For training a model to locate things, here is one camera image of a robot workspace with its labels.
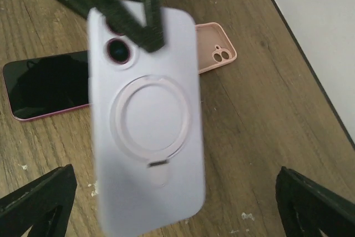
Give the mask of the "pink phone case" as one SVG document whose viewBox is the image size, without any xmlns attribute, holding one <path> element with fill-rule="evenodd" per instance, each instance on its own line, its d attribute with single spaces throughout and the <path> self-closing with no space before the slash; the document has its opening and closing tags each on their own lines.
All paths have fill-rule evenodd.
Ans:
<svg viewBox="0 0 355 237">
<path fill-rule="evenodd" d="M 197 24 L 199 73 L 222 67 L 237 58 L 237 52 L 224 29 L 216 22 Z"/>
</svg>

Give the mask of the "black screen pink phone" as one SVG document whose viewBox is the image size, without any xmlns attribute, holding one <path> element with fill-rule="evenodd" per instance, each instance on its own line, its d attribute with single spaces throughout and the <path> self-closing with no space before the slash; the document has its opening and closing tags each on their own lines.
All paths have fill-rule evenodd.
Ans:
<svg viewBox="0 0 355 237">
<path fill-rule="evenodd" d="M 2 73 L 12 115 L 20 121 L 89 104 L 87 51 L 9 62 Z"/>
</svg>

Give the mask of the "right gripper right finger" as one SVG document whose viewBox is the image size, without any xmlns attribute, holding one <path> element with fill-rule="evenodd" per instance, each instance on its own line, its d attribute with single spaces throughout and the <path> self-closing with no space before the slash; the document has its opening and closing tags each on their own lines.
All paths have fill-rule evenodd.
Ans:
<svg viewBox="0 0 355 237">
<path fill-rule="evenodd" d="M 276 178 L 276 201 L 285 234 L 354 236 L 354 203 L 293 169 Z"/>
</svg>

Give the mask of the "lavender phone case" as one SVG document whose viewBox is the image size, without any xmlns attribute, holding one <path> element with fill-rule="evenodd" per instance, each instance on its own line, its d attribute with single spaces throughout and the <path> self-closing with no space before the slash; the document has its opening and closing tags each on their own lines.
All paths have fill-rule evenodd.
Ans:
<svg viewBox="0 0 355 237">
<path fill-rule="evenodd" d="M 106 236 L 139 236 L 205 201 L 195 22 L 163 8 L 165 45 L 147 53 L 88 15 L 89 102 L 98 213 Z"/>
</svg>

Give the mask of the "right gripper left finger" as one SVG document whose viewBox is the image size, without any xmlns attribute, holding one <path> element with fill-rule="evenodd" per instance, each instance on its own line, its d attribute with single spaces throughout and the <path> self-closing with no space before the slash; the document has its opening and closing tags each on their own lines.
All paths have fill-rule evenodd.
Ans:
<svg viewBox="0 0 355 237">
<path fill-rule="evenodd" d="M 1 198 L 1 236 L 65 236 L 77 180 L 58 167 Z"/>
</svg>

